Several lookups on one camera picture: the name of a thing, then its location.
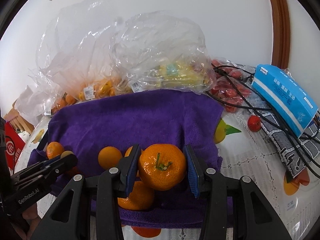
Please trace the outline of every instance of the printed green leaf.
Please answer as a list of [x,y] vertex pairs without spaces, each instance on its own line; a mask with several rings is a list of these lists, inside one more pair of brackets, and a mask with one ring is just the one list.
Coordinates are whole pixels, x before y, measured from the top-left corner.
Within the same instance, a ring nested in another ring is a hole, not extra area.
[[226,126],[226,135],[232,134],[232,133],[238,133],[238,132],[241,132],[241,131],[239,129],[234,128],[233,126],[227,124],[227,126]]

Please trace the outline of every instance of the brown wooden trim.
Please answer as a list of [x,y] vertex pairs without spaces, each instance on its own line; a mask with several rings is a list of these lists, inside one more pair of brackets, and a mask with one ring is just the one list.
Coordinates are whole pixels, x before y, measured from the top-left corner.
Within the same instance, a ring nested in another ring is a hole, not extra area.
[[288,67],[290,55],[290,16],[287,0],[270,0],[273,22],[272,65]]

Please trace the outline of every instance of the white wall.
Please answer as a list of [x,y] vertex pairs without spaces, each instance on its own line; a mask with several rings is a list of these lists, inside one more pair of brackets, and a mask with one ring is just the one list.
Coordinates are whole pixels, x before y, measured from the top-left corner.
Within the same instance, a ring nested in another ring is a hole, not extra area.
[[320,31],[297,0],[288,0],[291,24],[289,70],[320,107]]
[[[29,0],[0,41],[1,115],[32,80],[35,51],[46,25],[59,9],[82,0]],[[119,15],[172,10],[197,22],[212,56],[243,64],[270,63],[272,18],[269,0],[114,0]]]

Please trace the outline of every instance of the table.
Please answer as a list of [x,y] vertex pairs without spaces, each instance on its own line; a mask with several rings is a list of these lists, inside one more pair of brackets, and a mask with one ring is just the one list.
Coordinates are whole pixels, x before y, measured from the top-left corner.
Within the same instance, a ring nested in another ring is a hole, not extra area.
[[[250,132],[246,126],[246,120],[236,117],[234,114],[224,112],[223,121],[240,132],[226,135],[224,140],[217,144],[219,155],[223,157],[221,173],[224,176],[239,179],[247,175],[258,185],[260,190],[269,200],[273,208],[280,216],[293,240],[303,239],[320,215],[320,184],[319,180],[306,171],[309,183],[300,184],[293,191],[284,190],[285,167],[280,161],[276,147],[267,135],[260,130],[257,133]],[[44,117],[35,128],[29,143],[24,148],[17,162],[16,172],[25,168],[31,150],[37,144],[33,144],[34,137],[41,129],[47,129],[50,119]],[[43,217],[50,205],[55,200],[48,194],[38,201],[38,212]],[[138,235],[130,226],[122,228],[125,240],[146,239]],[[200,229],[161,229],[154,240],[198,240]],[[232,239],[233,230],[227,231],[227,239]],[[95,218],[91,217],[91,239],[96,239]]]

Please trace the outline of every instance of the blue tissue package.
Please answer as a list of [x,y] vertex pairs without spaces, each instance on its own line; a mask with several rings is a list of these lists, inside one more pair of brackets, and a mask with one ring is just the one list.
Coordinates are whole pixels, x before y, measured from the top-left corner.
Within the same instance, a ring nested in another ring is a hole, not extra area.
[[297,137],[318,110],[312,98],[278,67],[258,65],[252,86],[279,112]]

